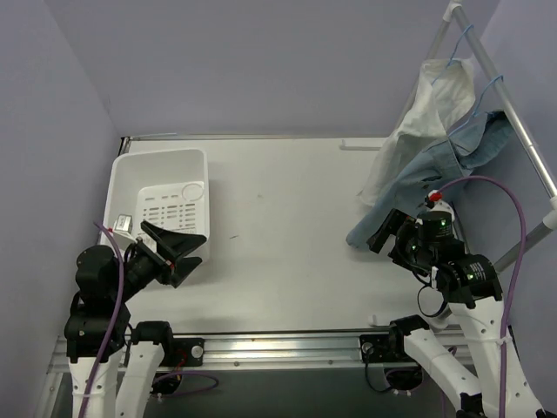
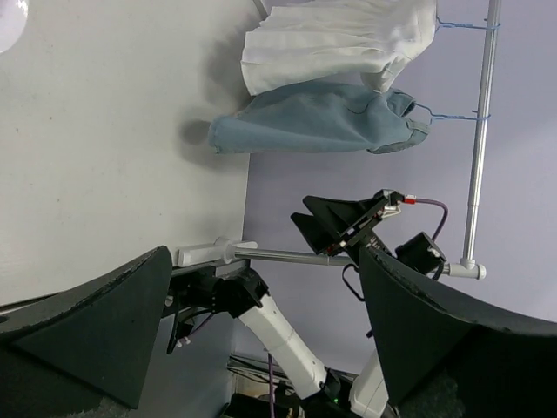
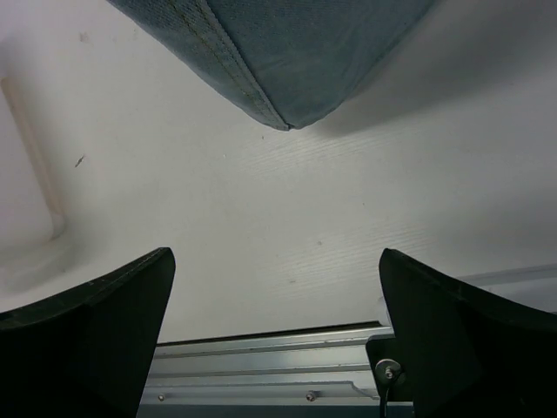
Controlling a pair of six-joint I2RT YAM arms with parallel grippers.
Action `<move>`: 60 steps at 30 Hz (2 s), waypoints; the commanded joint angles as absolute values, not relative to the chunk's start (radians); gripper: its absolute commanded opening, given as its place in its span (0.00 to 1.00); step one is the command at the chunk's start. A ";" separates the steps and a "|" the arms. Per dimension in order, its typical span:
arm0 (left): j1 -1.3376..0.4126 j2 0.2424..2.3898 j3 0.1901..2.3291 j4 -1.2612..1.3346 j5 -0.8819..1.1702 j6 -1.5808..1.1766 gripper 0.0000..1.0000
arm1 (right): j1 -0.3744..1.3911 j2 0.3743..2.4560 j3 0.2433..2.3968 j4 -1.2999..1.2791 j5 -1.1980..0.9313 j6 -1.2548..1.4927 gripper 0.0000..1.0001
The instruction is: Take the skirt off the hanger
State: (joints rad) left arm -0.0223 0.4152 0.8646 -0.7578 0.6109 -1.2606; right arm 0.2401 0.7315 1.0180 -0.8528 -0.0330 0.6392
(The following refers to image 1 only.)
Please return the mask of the white shirt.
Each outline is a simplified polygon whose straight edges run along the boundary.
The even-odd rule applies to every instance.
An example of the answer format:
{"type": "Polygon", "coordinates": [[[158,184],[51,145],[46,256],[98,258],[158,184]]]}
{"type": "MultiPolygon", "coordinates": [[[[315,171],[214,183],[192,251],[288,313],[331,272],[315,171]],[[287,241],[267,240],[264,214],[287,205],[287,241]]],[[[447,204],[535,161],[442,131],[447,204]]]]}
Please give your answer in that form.
{"type": "Polygon", "coordinates": [[[363,204],[374,206],[422,149],[445,138],[448,128],[472,109],[473,78],[470,59],[431,59],[422,63],[413,104],[379,149],[359,193],[363,204]]]}

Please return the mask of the blue wire skirt hanger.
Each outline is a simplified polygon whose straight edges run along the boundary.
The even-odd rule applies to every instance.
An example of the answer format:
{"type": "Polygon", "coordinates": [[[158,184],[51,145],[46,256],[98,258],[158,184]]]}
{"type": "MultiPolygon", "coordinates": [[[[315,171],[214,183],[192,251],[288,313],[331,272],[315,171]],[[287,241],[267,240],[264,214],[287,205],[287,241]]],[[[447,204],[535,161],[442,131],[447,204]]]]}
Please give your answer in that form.
{"type": "Polygon", "coordinates": [[[447,136],[450,138],[451,136],[453,136],[454,134],[456,134],[459,131],[462,131],[465,127],[467,127],[470,122],[474,119],[477,118],[480,115],[480,107],[482,104],[482,101],[484,99],[484,97],[486,96],[488,90],[498,81],[503,81],[504,80],[504,76],[502,74],[499,74],[497,77],[491,79],[486,86],[483,88],[481,94],[480,94],[480,98],[477,100],[474,108],[472,109],[472,111],[470,112],[470,114],[468,115],[467,119],[465,122],[463,122],[462,124],[460,124],[459,126],[457,126],[456,128],[452,129],[447,136]]]}

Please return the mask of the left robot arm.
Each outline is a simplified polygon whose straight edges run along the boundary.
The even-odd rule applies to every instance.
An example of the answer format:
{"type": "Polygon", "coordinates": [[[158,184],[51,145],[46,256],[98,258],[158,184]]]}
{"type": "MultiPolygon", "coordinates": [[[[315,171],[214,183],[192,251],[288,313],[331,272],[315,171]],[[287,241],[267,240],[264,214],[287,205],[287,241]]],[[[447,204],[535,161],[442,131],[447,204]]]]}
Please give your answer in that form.
{"type": "Polygon", "coordinates": [[[107,245],[95,245],[77,257],[77,293],[64,327],[72,379],[75,417],[141,417],[163,380],[158,370],[198,365],[202,342],[175,336],[167,321],[131,324],[127,301],[152,281],[177,288],[202,263],[195,251],[207,238],[177,233],[142,221],[155,244],[136,238],[121,250],[116,234],[104,226],[107,245]]]}

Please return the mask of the light blue denim skirt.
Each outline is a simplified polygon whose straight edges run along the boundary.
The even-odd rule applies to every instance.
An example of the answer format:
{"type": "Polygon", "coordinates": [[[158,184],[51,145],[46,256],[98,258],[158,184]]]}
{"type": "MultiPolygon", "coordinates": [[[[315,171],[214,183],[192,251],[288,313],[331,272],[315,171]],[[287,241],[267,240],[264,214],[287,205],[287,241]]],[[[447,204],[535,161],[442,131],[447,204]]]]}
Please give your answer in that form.
{"type": "Polygon", "coordinates": [[[365,251],[367,240],[378,230],[392,209],[416,216],[425,211],[425,197],[443,185],[467,177],[492,161],[513,134],[505,112],[483,112],[450,137],[436,138],[419,151],[386,184],[363,219],[347,234],[346,244],[365,251]]]}

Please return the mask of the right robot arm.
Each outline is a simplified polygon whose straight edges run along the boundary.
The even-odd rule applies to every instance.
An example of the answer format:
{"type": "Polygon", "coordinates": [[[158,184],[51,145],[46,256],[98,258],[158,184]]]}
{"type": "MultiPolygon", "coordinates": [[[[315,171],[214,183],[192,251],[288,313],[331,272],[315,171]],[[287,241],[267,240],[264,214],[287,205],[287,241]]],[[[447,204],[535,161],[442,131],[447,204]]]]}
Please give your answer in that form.
{"type": "Polygon", "coordinates": [[[527,382],[503,323],[505,302],[498,274],[488,258],[466,252],[453,234],[448,212],[412,217],[392,209],[367,241],[379,253],[389,237],[393,263],[443,297],[457,320],[473,361],[473,373],[444,347],[427,316],[418,314],[389,324],[386,348],[391,356],[410,358],[430,376],[453,404],[458,417],[545,417],[546,410],[527,382]]]}

